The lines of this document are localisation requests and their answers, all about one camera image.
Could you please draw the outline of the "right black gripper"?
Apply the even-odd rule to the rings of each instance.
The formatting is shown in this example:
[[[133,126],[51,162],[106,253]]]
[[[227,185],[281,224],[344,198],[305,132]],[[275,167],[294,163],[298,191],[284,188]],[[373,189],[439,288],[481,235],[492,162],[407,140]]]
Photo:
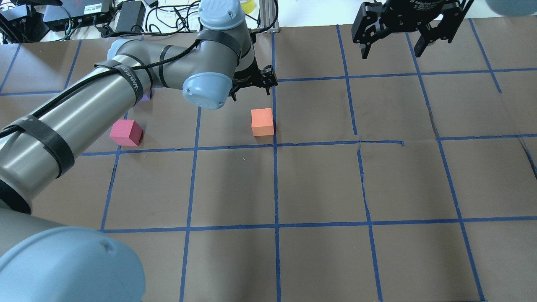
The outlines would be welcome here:
[[[388,0],[363,2],[352,25],[352,42],[358,44],[366,59],[374,42],[392,32],[416,32],[420,38],[414,46],[421,57],[427,46],[437,40],[451,43],[473,0]]]

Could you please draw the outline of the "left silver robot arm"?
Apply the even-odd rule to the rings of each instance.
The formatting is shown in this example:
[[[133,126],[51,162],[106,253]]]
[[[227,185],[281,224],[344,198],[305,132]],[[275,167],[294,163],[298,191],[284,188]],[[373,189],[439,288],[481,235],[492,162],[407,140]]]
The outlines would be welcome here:
[[[140,302],[146,278],[128,245],[91,228],[32,216],[31,201],[153,86],[220,109],[245,87],[276,86],[260,70],[238,0],[202,0],[203,30],[188,48],[115,40],[105,61],[1,132],[2,302]]]

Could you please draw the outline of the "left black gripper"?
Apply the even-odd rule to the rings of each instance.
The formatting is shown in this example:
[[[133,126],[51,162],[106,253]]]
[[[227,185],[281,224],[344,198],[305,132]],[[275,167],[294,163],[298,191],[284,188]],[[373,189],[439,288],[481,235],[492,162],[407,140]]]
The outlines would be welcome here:
[[[278,79],[273,65],[267,65],[263,70],[259,69],[255,57],[255,51],[249,50],[247,55],[240,59],[242,63],[250,63],[245,69],[236,71],[232,79],[231,97],[236,99],[236,92],[242,88],[259,87],[264,88],[267,96],[271,95],[272,88],[278,86]]]

